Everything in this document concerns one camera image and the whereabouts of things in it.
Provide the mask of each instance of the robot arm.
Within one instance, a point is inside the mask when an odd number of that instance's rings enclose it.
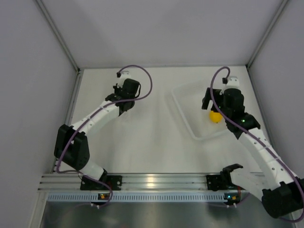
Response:
[[[110,94],[100,106],[77,123],[71,126],[64,124],[59,128],[54,152],[55,157],[59,158],[74,132],[87,121],[74,137],[62,161],[76,171],[102,182],[105,181],[107,172],[90,158],[87,138],[102,129],[112,119],[133,108],[135,102],[120,102],[104,108],[105,105],[119,100],[137,98],[141,88],[139,82],[131,79],[128,71],[119,73],[117,76],[119,77],[119,81],[113,86],[114,93]]]
[[[264,173],[266,183],[262,183],[261,180],[253,174],[239,170],[239,168],[243,168],[243,166],[234,164],[225,167],[223,171],[220,172],[219,181],[221,183],[217,181],[217,185],[220,186],[220,188],[240,186],[246,189],[262,201],[266,211],[274,218],[303,208],[303,202],[294,179],[279,163],[279,161],[282,162],[282,160],[264,136],[263,131],[260,129],[260,124],[252,115],[245,112],[244,96],[239,90],[238,78],[229,76],[227,79],[223,78],[223,83],[225,86],[222,90],[213,89],[214,98],[220,110],[230,120],[248,130],[265,144],[265,146],[262,146],[250,135],[225,120],[227,128],[235,135],[236,139],[248,149],[258,163]],[[210,88],[208,88],[202,100],[202,109],[208,108],[210,100]],[[211,110],[218,112],[214,105]],[[292,174],[296,177],[302,189],[304,189],[304,179],[299,179],[293,172]]]

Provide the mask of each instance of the white table surface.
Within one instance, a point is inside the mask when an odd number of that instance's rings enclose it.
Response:
[[[234,163],[248,171],[260,172],[257,163],[232,133],[205,142],[192,139],[173,101],[173,88],[200,79],[206,79],[206,87],[209,87],[217,69],[218,66],[147,68],[153,79],[151,95],[137,101],[133,109],[88,139],[91,157],[108,172],[219,172]],[[137,68],[128,70],[133,79],[141,82],[141,95],[146,94],[149,90],[147,75]],[[84,70],[72,123],[88,115],[114,91],[117,71]],[[218,75],[215,88],[223,87],[221,79],[226,74],[223,70]],[[245,66],[232,66],[231,75],[240,80],[246,111],[265,129]],[[61,170],[66,169],[69,167],[62,164]]]

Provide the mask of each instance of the gray wall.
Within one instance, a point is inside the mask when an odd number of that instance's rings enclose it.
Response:
[[[281,0],[43,0],[81,67],[246,64]]]
[[[27,227],[75,73],[32,0],[0,6],[1,228]]]
[[[304,178],[304,1],[287,6],[250,73],[276,149]]]

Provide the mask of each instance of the yellow ball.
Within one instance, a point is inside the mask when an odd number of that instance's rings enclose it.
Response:
[[[210,111],[209,118],[212,122],[218,123],[222,120],[222,115],[220,113],[215,113],[214,111]]]

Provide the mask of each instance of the clear plastic tray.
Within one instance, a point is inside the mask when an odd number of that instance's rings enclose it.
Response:
[[[224,119],[219,123],[213,123],[210,120],[212,102],[208,110],[201,109],[207,87],[207,82],[200,80],[182,84],[171,91],[191,137],[200,141],[228,133]]]

